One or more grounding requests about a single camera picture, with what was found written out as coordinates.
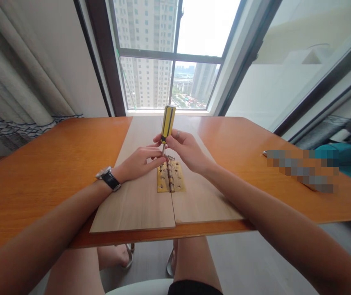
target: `wristwatch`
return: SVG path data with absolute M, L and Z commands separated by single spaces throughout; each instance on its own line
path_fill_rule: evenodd
M 107 183 L 109 187 L 113 189 L 113 192 L 116 192 L 121 187 L 121 184 L 119 183 L 119 181 L 111 173 L 111 166 L 100 170 L 96 174 L 96 178 L 101 179 L 105 183 Z

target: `screwdriver shaft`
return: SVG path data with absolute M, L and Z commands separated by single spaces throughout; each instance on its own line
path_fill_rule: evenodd
M 166 149 L 166 144 L 164 143 L 164 144 L 163 144 L 163 149 L 162 149 L 162 158 L 164 157 L 164 151 L 165 151 L 165 149 Z

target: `slipper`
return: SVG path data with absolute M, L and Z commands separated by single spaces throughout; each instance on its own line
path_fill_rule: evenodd
M 128 270 L 131 267 L 131 264 L 133 263 L 133 253 L 131 251 L 131 244 L 125 244 L 127 253 L 129 254 L 129 262 L 127 266 L 121 266 L 123 270 Z
M 171 261 L 172 261 L 172 258 L 173 258 L 173 253 L 174 253 L 174 248 L 171 250 L 171 253 L 170 253 L 170 256 L 168 257 L 167 265 L 166 265 L 167 274 L 168 274 L 171 278 L 174 277 L 174 274 L 173 274 L 172 268 L 171 268 Z

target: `window sill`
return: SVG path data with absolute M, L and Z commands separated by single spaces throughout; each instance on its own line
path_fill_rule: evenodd
M 163 116 L 164 110 L 127 110 L 127 117 L 137 117 L 137 116 Z M 211 116 L 211 114 L 206 110 L 184 110 L 177 109 L 177 115 L 183 116 Z

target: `wooden table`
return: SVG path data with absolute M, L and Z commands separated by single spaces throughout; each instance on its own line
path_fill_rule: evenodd
M 264 150 L 295 146 L 244 118 L 190 117 L 216 162 L 317 223 L 351 220 L 351 178 L 339 192 L 313 192 L 267 167 Z M 0 161 L 0 247 L 114 165 L 132 118 L 69 119 Z M 246 221 L 177 225 L 173 229 L 89 234 L 93 214 L 70 247 L 166 240 L 253 230 Z

